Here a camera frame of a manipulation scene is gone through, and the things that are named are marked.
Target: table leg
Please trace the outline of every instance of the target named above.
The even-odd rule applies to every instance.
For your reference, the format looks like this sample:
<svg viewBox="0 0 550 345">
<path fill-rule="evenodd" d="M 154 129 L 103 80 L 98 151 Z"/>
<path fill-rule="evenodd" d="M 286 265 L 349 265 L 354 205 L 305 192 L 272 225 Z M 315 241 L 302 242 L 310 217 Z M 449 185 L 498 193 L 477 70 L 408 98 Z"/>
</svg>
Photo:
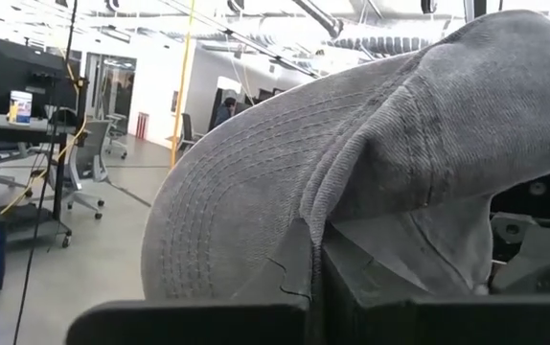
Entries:
<svg viewBox="0 0 550 345">
<path fill-rule="evenodd" d="M 66 149 L 66 135 L 60 135 L 58 139 L 58 152 L 64 152 Z M 64 166 L 66 165 L 66 152 L 62 153 L 57 159 L 56 168 L 56 187 L 54 190 L 54 220 L 60 220 L 60 213 L 62 208 L 62 193 L 64 187 Z"/>
</svg>

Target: ceiling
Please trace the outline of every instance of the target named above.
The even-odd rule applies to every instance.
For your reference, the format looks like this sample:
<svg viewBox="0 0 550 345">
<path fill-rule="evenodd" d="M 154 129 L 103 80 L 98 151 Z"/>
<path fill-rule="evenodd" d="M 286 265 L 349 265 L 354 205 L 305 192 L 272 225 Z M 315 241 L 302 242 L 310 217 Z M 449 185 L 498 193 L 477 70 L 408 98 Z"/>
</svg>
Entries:
<svg viewBox="0 0 550 345">
<path fill-rule="evenodd" d="M 0 36 L 22 43 L 24 37 L 29 37 L 35 44 L 43 45 L 51 44 L 55 37 L 59 44 L 68 35 L 74 1 L 0 0 Z M 114 29 L 130 36 L 179 40 L 188 31 L 190 1 L 81 0 L 76 35 L 113 43 L 117 39 L 104 35 L 103 30 Z M 437 11 L 432 15 L 422 14 L 419 0 L 311 0 L 319 11 L 343 23 L 343 31 L 333 38 L 299 6 L 301 1 L 308 0 L 195 0 L 197 15 L 192 33 L 197 39 L 212 41 L 210 46 L 220 47 L 231 42 L 238 47 L 237 40 L 242 35 L 261 49 L 299 63 L 315 58 L 315 52 L 325 47 L 328 52 L 347 49 L 353 51 L 345 55 L 350 56 L 346 60 L 349 64 L 358 63 L 363 57 L 381 58 L 422 48 L 439 39 L 446 28 L 452 31 L 464 25 L 465 17 L 464 0 L 438 0 Z M 496 11 L 498 3 L 499 0 L 489 0 L 489 12 Z M 503 0 L 502 8 L 550 14 L 550 0 Z M 223 34 L 222 28 L 237 33 L 237 39 Z M 341 60 L 340 54 L 329 55 Z"/>
</svg>

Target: desk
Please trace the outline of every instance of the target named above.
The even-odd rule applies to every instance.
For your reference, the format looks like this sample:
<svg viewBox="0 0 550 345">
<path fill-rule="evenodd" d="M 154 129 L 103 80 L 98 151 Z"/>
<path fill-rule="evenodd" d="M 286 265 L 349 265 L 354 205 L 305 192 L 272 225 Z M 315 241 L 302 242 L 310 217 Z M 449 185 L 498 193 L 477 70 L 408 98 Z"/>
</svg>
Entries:
<svg viewBox="0 0 550 345">
<path fill-rule="evenodd" d="M 48 125 L 46 120 L 31 119 L 28 126 L 12 125 L 7 122 L 6 115 L 0 115 L 0 141 L 11 143 L 50 143 L 52 141 L 53 127 Z M 62 152 L 66 147 L 67 134 L 74 132 L 73 127 L 59 126 L 54 140 L 59 145 L 59 151 Z M 56 187 L 54 196 L 55 220 L 60 219 L 60 203 L 62 198 L 62 187 L 64 182 L 64 160 L 65 154 L 58 159 L 56 170 Z"/>
</svg>

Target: concrete floor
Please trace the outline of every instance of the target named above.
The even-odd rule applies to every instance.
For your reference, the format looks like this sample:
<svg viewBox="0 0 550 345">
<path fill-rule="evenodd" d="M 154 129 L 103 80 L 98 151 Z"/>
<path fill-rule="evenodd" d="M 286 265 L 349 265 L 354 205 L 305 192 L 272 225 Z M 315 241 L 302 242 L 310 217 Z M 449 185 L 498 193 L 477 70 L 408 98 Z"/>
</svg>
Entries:
<svg viewBox="0 0 550 345">
<path fill-rule="evenodd" d="M 63 211 L 62 222 L 74 233 L 68 248 L 60 247 L 61 237 L 37 241 L 18 344 L 62 344 L 80 313 L 107 301 L 143 298 L 141 241 L 149 204 L 169 171 L 169 159 L 167 149 L 130 139 L 126 160 L 115 153 L 106 156 L 112 185 L 84 186 L 105 200 L 103 218 L 95 220 L 92 211 L 77 205 Z M 0 174 L 27 180 L 33 161 L 3 165 Z M 37 195 L 40 187 L 34 191 Z M 0 204 L 19 192 L 0 186 Z M 9 245 L 0 292 L 0 345 L 12 344 L 30 245 Z"/>
</svg>

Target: yellow pole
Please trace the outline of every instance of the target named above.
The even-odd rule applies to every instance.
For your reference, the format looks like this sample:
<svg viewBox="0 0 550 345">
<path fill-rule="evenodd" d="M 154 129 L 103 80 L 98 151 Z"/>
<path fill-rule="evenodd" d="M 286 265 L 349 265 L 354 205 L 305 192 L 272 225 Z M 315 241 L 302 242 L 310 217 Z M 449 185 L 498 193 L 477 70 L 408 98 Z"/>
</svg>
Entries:
<svg viewBox="0 0 550 345">
<path fill-rule="evenodd" d="M 186 67 L 188 65 L 188 53 L 190 53 L 190 39 L 192 31 L 192 22 L 195 19 L 195 2 L 192 0 L 190 5 L 190 15 L 188 19 L 188 32 L 186 32 L 186 47 L 185 52 L 183 53 L 183 62 L 181 63 L 181 82 L 179 85 L 179 94 L 177 95 L 177 107 L 175 110 L 175 125 L 172 130 L 172 147 L 171 147 L 171 169 L 175 166 L 177 161 L 177 131 L 179 130 L 179 123 L 181 122 L 181 105 L 183 104 L 183 97 L 186 85 Z"/>
</svg>

